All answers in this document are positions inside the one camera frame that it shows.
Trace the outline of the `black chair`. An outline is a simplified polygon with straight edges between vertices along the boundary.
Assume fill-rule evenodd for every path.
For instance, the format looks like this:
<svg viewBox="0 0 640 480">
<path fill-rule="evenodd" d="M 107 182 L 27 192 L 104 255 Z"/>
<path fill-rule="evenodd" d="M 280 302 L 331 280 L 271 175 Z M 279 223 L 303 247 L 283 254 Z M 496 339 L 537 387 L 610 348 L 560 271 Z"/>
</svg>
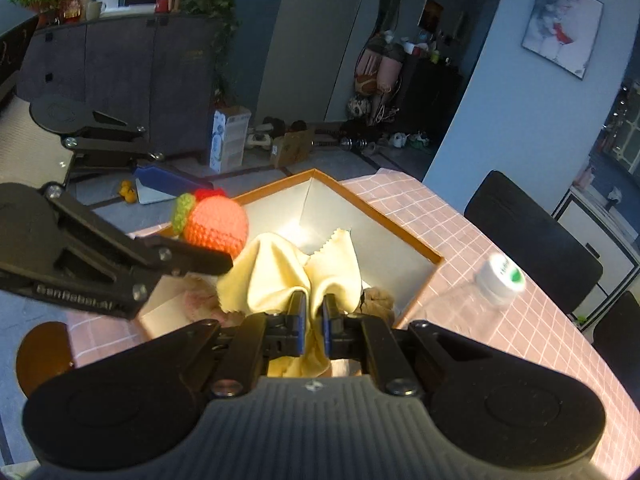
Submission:
<svg viewBox="0 0 640 480">
<path fill-rule="evenodd" d="M 593 347 L 639 403 L 640 309 L 631 292 L 624 292 L 593 330 Z"/>
<path fill-rule="evenodd" d="M 602 276 L 596 257 L 500 171 L 488 172 L 464 216 L 566 314 L 580 306 Z"/>
</svg>

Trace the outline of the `white drawer cabinet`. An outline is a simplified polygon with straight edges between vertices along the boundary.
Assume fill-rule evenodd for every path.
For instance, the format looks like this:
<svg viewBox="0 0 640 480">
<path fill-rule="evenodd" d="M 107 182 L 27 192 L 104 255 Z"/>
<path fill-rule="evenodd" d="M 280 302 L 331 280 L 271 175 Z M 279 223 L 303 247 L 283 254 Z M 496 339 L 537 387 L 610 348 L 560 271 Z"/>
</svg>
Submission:
<svg viewBox="0 0 640 480">
<path fill-rule="evenodd" d="M 602 266 L 597 284 L 570 312 L 582 332 L 596 324 L 639 275 L 639 251 L 626 239 L 611 212 L 591 193 L 571 186 L 552 214 Z"/>
</svg>

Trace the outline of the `wine glass wall picture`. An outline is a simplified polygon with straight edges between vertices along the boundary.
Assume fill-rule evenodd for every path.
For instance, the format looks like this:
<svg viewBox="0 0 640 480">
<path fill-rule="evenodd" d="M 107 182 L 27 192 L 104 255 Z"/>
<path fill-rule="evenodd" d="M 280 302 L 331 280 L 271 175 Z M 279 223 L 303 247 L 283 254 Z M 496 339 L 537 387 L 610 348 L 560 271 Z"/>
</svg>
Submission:
<svg viewBox="0 0 640 480">
<path fill-rule="evenodd" d="M 599 0 L 535 0 L 522 47 L 582 79 L 603 9 Z"/>
</svg>

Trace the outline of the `black chair right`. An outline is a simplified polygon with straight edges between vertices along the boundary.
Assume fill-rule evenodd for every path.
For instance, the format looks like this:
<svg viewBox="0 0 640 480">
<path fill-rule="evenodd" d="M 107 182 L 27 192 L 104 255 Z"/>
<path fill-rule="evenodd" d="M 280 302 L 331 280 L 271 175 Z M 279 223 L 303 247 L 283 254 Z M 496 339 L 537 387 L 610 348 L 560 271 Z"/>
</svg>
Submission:
<svg viewBox="0 0 640 480">
<path fill-rule="evenodd" d="M 593 330 L 593 347 L 639 403 L 640 309 L 631 292 L 624 292 Z"/>
</svg>

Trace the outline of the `dark sideboard cabinet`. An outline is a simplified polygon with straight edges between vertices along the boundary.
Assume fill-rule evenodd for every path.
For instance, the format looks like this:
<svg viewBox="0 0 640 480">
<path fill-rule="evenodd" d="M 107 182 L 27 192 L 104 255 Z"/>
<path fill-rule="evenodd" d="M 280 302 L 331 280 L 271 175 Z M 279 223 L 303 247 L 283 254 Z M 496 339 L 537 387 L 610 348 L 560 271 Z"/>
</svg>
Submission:
<svg viewBox="0 0 640 480">
<path fill-rule="evenodd" d="M 167 157 L 205 154 L 214 116 L 211 18 L 183 14 L 104 18 L 39 29 L 32 36 L 17 94 L 83 102 L 142 127 Z"/>
</svg>

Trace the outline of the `plastic water bottle green label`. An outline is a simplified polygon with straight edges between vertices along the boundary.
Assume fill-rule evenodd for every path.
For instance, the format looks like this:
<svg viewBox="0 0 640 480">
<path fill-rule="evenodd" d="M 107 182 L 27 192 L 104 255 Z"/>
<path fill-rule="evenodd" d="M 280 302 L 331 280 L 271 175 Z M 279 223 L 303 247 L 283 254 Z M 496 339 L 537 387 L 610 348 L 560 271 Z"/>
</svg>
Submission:
<svg viewBox="0 0 640 480">
<path fill-rule="evenodd" d="M 513 300 L 526 289 L 526 276 L 508 256 L 494 252 L 472 281 L 457 284 L 424 304 L 410 323 L 427 322 L 487 342 Z"/>
</svg>

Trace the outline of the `white carton on floor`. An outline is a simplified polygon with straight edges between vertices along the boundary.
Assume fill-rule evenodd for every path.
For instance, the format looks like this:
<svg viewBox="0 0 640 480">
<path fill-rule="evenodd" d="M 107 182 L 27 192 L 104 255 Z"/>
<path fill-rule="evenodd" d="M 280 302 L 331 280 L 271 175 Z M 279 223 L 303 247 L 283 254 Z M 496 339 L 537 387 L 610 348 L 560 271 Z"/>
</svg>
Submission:
<svg viewBox="0 0 640 480">
<path fill-rule="evenodd" d="M 210 142 L 209 168 L 225 174 L 242 166 L 252 112 L 241 105 L 215 110 Z"/>
</svg>

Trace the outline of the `black chair left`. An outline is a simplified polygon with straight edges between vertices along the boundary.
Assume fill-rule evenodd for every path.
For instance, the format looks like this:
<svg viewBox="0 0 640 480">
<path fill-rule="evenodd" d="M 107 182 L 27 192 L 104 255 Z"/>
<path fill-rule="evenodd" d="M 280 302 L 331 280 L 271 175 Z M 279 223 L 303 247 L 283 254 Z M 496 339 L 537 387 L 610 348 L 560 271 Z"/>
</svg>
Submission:
<svg viewBox="0 0 640 480">
<path fill-rule="evenodd" d="M 500 171 L 488 172 L 464 216 L 566 314 L 580 306 L 602 276 L 596 257 Z"/>
</svg>

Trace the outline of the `brown cardboard box on floor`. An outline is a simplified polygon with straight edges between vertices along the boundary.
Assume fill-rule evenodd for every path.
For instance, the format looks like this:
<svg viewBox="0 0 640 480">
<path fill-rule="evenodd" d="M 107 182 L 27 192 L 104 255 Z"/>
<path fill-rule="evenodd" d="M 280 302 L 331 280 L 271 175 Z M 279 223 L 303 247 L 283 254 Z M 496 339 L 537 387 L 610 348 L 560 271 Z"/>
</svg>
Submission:
<svg viewBox="0 0 640 480">
<path fill-rule="evenodd" d="M 307 159 L 314 144 L 314 130 L 287 132 L 271 144 L 270 164 L 282 168 Z"/>
</svg>

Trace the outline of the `yellow cleaning cloth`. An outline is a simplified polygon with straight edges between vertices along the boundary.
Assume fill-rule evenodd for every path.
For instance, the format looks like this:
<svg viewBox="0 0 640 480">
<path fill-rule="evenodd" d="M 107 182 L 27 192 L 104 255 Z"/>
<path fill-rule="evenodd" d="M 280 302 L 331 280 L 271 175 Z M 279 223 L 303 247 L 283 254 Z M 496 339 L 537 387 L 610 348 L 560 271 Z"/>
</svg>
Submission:
<svg viewBox="0 0 640 480">
<path fill-rule="evenodd" d="M 294 290 L 307 295 L 305 350 L 269 364 L 270 377 L 319 377 L 330 369 L 323 350 L 320 307 L 326 294 L 352 313 L 358 307 L 362 279 L 350 233 L 337 229 L 323 246 L 308 256 L 284 237 L 259 235 L 248 244 L 233 268 L 218 278 L 216 289 L 224 312 L 278 314 Z"/>
</svg>

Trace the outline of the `cream pink plush toy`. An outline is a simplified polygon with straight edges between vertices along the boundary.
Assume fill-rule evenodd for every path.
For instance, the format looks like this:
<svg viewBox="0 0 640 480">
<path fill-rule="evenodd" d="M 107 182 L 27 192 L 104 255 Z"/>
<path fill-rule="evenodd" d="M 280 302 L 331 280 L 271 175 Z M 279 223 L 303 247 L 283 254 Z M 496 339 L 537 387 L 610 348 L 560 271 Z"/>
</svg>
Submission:
<svg viewBox="0 0 640 480">
<path fill-rule="evenodd" d="M 205 278 L 187 276 L 184 286 L 186 289 L 182 296 L 182 310 L 189 321 L 220 317 L 219 298 L 214 283 Z"/>
</svg>

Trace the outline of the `orange crochet fruit toy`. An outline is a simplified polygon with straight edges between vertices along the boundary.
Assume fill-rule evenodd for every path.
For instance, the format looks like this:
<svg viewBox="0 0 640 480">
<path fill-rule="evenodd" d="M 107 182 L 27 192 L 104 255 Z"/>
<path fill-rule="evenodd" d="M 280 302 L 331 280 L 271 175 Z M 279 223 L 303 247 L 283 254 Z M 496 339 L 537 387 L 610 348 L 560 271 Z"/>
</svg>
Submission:
<svg viewBox="0 0 640 480">
<path fill-rule="evenodd" d="M 171 229 L 188 244 L 235 259 L 248 240 L 248 215 L 221 190 L 201 188 L 176 198 Z"/>
</svg>

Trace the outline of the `green potted plant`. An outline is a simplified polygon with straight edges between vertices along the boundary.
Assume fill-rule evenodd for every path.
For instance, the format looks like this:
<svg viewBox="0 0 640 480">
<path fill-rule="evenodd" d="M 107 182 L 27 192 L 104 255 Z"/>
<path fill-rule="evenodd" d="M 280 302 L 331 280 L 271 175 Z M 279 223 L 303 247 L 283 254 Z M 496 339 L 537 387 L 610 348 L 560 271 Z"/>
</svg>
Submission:
<svg viewBox="0 0 640 480">
<path fill-rule="evenodd" d="M 227 77 L 228 56 L 232 40 L 240 27 L 236 17 L 236 0 L 182 0 L 181 7 L 187 14 L 206 16 L 214 21 L 214 103 L 230 104 L 232 96 Z"/>
</svg>

